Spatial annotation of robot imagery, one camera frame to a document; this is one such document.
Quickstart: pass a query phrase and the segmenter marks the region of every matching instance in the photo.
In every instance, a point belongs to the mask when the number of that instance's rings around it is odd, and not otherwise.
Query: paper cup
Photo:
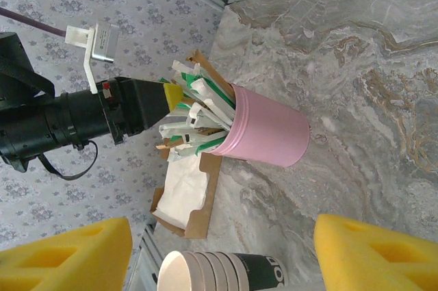
[[[213,268],[216,291],[228,291],[227,276],[225,275],[225,269],[222,267],[219,259],[211,253],[202,252],[199,254],[206,257]]]
[[[222,267],[225,270],[225,275],[227,276],[227,284],[228,284],[228,291],[239,291],[239,282],[237,281],[237,274],[235,272],[234,266],[231,263],[230,259],[226,255],[220,252],[213,252],[213,255],[215,255],[220,263],[222,264]]]
[[[193,255],[201,267],[201,272],[203,274],[204,289],[206,291],[216,291],[216,282],[214,280],[214,271],[209,263],[208,259],[201,255],[200,253],[189,252]]]
[[[169,253],[159,270],[157,291],[205,291],[195,257],[178,251]]]
[[[287,286],[288,278],[284,265],[273,257],[225,253],[231,260],[240,291],[256,291]]]

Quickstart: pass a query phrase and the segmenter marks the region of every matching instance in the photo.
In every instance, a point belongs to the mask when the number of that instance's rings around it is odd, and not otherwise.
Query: yellow foam block
[[[0,252],[0,291],[120,291],[132,238],[113,218]]]
[[[169,112],[173,111],[184,96],[183,88],[177,84],[163,84]]]
[[[315,249],[327,291],[437,291],[438,244],[330,214]]]

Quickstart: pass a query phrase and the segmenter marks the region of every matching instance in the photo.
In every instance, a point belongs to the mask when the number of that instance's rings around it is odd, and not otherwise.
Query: cardboard tray
[[[162,151],[161,157],[167,159],[168,152]],[[176,227],[161,218],[156,217],[153,213],[157,209],[157,205],[164,193],[164,187],[155,189],[153,195],[151,213],[165,228],[177,234],[182,238],[207,238],[208,227],[210,223],[211,211],[213,209],[214,195],[216,193],[216,186],[218,185],[218,178],[220,172],[220,165],[222,163],[222,156],[217,156],[208,153],[201,154],[199,162],[199,170],[207,173],[209,176],[207,191],[205,195],[204,206],[200,210],[193,210],[190,213],[187,227],[181,229]]]

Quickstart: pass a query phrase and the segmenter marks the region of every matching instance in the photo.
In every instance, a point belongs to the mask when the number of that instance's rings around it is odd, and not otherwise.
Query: floral wallpaper
[[[194,48],[209,53],[220,13],[198,0],[0,0],[0,6],[65,29],[89,27],[98,18],[120,26],[114,64],[93,62],[98,80],[118,75],[139,79],[169,77],[174,59]],[[15,31],[37,73],[50,79],[57,95],[88,88],[83,49],[64,39],[0,17],[0,31]],[[134,248],[145,224],[153,190],[162,185],[166,163],[158,156],[156,129],[114,145],[111,136],[96,139],[99,158],[77,181],[63,181],[34,160],[27,173],[0,163],[0,250],[62,233],[98,220],[126,216]],[[62,173],[84,170],[94,151],[64,147],[47,157]]]

